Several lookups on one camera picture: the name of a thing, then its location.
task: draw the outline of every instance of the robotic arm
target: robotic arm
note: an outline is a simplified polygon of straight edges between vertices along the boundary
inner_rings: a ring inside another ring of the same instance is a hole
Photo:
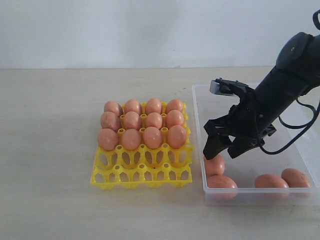
[[[320,10],[313,14],[313,23],[320,30]],[[213,94],[239,97],[239,104],[231,106],[227,115],[210,119],[204,129],[208,134],[203,150],[206,159],[212,159],[224,149],[231,158],[260,147],[267,154],[278,154],[302,136],[315,122],[320,112],[320,103],[315,110],[302,104],[298,97],[320,86],[320,35],[312,36],[299,32],[280,51],[276,64],[264,80],[252,89],[248,85],[218,78],[211,81]],[[312,120],[302,126],[285,124],[280,114],[297,101],[313,111]],[[275,152],[266,151],[263,138],[275,131],[272,122],[278,118],[288,128],[304,128],[286,146]]]

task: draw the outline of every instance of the yellow egg tray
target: yellow egg tray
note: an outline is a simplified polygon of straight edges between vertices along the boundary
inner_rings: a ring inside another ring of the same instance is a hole
[[[143,113],[140,115],[142,128],[141,135],[145,130],[146,102],[141,104]],[[183,187],[192,182],[190,164],[192,163],[192,151],[194,147],[190,143],[191,133],[187,126],[188,115],[186,104],[183,104],[182,114],[187,138],[185,144],[179,149],[173,149],[167,143],[166,110],[167,103],[162,103],[163,127],[161,133],[163,144],[158,149],[150,149],[143,142],[135,150],[126,150],[122,145],[116,146],[112,151],[105,151],[97,147],[90,183],[101,189],[112,189],[116,185],[127,189],[134,189],[141,184],[151,188],[158,188],[162,184],[171,184],[174,187]],[[123,127],[124,115],[120,116]],[[126,130],[120,128],[117,132],[120,142],[122,134]]]

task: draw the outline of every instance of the tabletop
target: tabletop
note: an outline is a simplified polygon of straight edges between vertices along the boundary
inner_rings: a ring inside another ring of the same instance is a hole
[[[180,98],[194,133],[192,85],[260,82],[270,69],[0,70],[1,239],[319,239],[319,206],[206,205],[196,157],[181,188],[90,185],[106,101]]]

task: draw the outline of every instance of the plastic bin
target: plastic bin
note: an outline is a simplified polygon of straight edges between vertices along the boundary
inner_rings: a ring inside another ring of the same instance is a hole
[[[233,104],[239,103],[238,97],[215,95],[210,91],[210,85],[192,86],[196,135],[197,157],[201,162],[205,202],[208,205],[319,205],[320,204],[320,141],[319,136],[309,129],[295,144],[277,155],[268,155],[259,148],[250,150],[232,159],[227,150],[220,154],[225,161],[224,175],[232,178],[238,188],[209,188],[203,160],[203,149],[207,141],[207,133],[203,126],[209,119],[226,115]],[[282,119],[291,125],[300,125],[309,121],[300,105],[293,103],[281,115]],[[264,147],[275,151],[291,140],[299,130],[282,126],[279,120],[273,125],[277,131],[270,137],[265,137]],[[255,188],[255,178],[262,174],[281,173],[286,168],[295,168],[304,172],[311,180],[309,188]],[[221,194],[236,193],[231,200],[220,200]],[[289,193],[284,199],[272,198],[270,194]]]

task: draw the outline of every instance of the table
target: table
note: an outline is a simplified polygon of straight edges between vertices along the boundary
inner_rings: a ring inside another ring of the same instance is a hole
[[[205,205],[198,159],[182,188],[89,183],[106,101],[180,98],[194,133],[193,84],[259,82],[270,69],[0,70],[1,239],[319,239],[319,206]]]

